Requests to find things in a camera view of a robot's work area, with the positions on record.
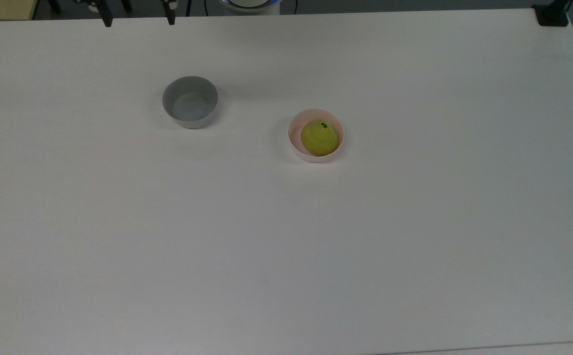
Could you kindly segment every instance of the gray bowl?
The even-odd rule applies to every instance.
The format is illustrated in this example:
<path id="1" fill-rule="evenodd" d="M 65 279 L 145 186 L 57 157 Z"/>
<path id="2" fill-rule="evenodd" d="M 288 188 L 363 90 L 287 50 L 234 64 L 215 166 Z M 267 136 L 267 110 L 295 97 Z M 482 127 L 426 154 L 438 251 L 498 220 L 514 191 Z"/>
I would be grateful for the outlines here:
<path id="1" fill-rule="evenodd" d="M 185 76 L 170 83 L 162 103 L 166 112 L 182 127 L 201 128 L 214 120 L 218 92 L 208 79 Z"/>

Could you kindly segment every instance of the green pear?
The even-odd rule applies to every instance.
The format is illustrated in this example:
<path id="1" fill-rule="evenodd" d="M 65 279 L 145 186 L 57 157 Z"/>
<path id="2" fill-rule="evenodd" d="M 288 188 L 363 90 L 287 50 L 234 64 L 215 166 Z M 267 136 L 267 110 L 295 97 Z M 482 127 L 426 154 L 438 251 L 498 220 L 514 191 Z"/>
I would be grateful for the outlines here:
<path id="1" fill-rule="evenodd" d="M 302 128 L 302 144 L 313 155 L 322 157 L 337 148 L 338 137 L 325 119 L 315 119 Z"/>

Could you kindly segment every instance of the white table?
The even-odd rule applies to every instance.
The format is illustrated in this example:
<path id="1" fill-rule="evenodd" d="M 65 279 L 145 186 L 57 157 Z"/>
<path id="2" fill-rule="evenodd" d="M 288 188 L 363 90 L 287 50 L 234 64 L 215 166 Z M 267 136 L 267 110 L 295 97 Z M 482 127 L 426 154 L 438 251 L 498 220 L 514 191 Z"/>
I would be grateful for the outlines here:
<path id="1" fill-rule="evenodd" d="M 160 96 L 216 83 L 185 130 Z M 290 117 L 346 129 L 298 160 Z M 0 23 L 0 354 L 573 341 L 573 29 L 531 9 Z"/>

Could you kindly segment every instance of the black clamp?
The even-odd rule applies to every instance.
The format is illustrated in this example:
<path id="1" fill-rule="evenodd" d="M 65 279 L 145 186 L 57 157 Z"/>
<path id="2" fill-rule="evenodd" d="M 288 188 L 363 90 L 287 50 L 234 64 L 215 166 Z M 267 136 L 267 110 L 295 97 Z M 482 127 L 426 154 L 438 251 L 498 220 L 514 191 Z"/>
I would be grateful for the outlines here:
<path id="1" fill-rule="evenodd" d="M 540 26 L 566 27 L 569 24 L 566 11 L 569 10 L 572 2 L 573 0 L 554 0 L 549 5 L 533 5 L 532 9 L 536 12 Z"/>
<path id="2" fill-rule="evenodd" d="M 162 0 L 162 5 L 164 6 L 166 18 L 169 20 L 169 25 L 174 25 L 174 19 L 176 18 L 174 9 L 176 9 L 177 6 L 176 0 Z"/>
<path id="3" fill-rule="evenodd" d="M 104 26 L 111 27 L 113 14 L 111 14 L 111 9 L 109 9 L 109 5 L 106 3 L 106 0 L 74 0 L 74 2 L 77 4 L 81 4 L 83 2 L 88 4 L 91 11 L 100 14 L 102 22 L 104 22 Z M 122 0 L 122 6 L 127 12 L 131 12 L 131 10 L 133 10 L 131 0 Z"/>

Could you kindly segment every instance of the pink bowl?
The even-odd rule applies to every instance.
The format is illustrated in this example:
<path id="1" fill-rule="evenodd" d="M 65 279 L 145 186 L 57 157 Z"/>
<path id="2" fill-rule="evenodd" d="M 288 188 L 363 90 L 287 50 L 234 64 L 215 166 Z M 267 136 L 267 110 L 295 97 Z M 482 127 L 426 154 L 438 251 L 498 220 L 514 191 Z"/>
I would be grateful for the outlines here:
<path id="1" fill-rule="evenodd" d="M 314 119 L 325 119 L 328 121 L 338 137 L 337 148 L 332 153 L 324 155 L 323 157 L 317 157 L 316 155 L 313 155 L 306 148 L 304 148 L 304 144 L 302 143 L 302 128 L 304 128 L 306 124 L 308 124 L 310 121 L 313 121 Z M 311 108 L 309 110 L 301 111 L 300 113 L 296 114 L 293 119 L 291 119 L 291 123 L 288 125 L 288 138 L 291 141 L 291 145 L 293 146 L 295 154 L 298 157 L 311 163 L 326 162 L 335 157 L 338 151 L 341 149 L 344 136 L 345 132 L 343 132 L 343 125 L 338 120 L 338 118 L 336 118 L 335 115 L 329 113 L 328 111 L 320 110 L 319 108 Z"/>

